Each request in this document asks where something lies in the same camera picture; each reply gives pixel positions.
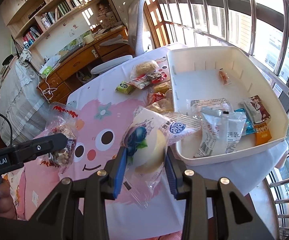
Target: finger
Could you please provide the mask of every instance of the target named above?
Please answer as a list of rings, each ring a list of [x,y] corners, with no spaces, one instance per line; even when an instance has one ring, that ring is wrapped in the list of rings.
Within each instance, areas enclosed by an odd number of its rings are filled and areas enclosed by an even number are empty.
[[[13,198],[11,196],[0,199],[0,213],[8,212],[13,207]]]
[[[6,198],[10,196],[10,184],[7,180],[3,179],[0,184],[0,198]]]
[[[8,212],[6,213],[1,213],[0,217],[3,218],[9,218],[9,219],[17,219],[17,214],[15,212],[15,209],[10,209]]]

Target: drawer handle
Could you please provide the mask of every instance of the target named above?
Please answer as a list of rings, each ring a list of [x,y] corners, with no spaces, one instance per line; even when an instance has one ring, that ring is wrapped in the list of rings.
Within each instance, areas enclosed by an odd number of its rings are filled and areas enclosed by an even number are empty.
[[[97,54],[97,52],[95,51],[95,49],[91,50],[91,52],[93,53],[93,55],[94,55],[95,57],[98,57],[98,54]]]

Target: pink tablecloth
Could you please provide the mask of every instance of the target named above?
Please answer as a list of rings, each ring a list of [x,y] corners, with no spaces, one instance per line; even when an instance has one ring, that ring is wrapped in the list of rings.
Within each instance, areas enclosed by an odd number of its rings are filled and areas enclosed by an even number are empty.
[[[121,81],[128,81],[132,67],[144,60],[159,59],[159,70],[168,73],[164,57],[169,50],[178,48],[183,48],[183,45],[173,44],[147,52],[107,71],[69,96],[68,104],[80,110],[79,118],[82,120],[76,147],[79,147],[80,154],[74,157],[74,163],[61,177],[70,176],[73,180],[86,178],[113,158],[123,133],[132,121],[134,109],[145,104],[147,98],[145,90],[124,95],[115,92],[116,86]],[[286,151],[287,143],[282,142],[249,157],[190,168],[209,179],[228,177],[246,195],[265,178]],[[25,217],[28,219],[59,182],[59,176],[56,168],[33,161],[25,164],[25,177]],[[110,239],[142,239],[180,231],[184,208],[185,202],[176,201],[170,194],[165,175],[144,210],[127,192],[122,191],[116,201],[106,202]]]

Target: screw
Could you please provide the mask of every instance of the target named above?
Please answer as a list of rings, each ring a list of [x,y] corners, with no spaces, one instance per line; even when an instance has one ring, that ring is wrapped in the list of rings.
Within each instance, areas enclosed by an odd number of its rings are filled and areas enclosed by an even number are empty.
[[[97,171],[97,175],[98,176],[105,176],[105,175],[107,175],[107,172],[105,170],[99,170],[99,171]]]
[[[193,176],[194,171],[193,170],[185,170],[184,174],[187,175],[187,176]]]
[[[228,185],[230,183],[230,180],[226,177],[223,177],[220,179],[220,182],[224,185]]]
[[[64,185],[68,185],[70,182],[71,182],[70,178],[64,178],[64,179],[61,180],[61,183],[64,184]]]

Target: white box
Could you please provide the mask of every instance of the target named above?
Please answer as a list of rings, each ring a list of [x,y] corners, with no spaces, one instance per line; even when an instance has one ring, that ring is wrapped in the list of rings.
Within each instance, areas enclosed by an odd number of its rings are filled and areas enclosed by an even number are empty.
[[[171,50],[167,54],[173,88],[174,110],[185,114],[187,99],[226,98],[234,109],[243,98],[259,95],[271,115],[268,127],[272,139],[255,146],[255,136],[243,136],[232,153],[193,159],[201,143],[201,134],[177,142],[176,152],[187,165],[198,166],[234,160],[263,152],[286,137],[289,120],[280,100],[267,80],[237,47],[198,47]],[[218,70],[223,68],[232,84],[223,85]]]

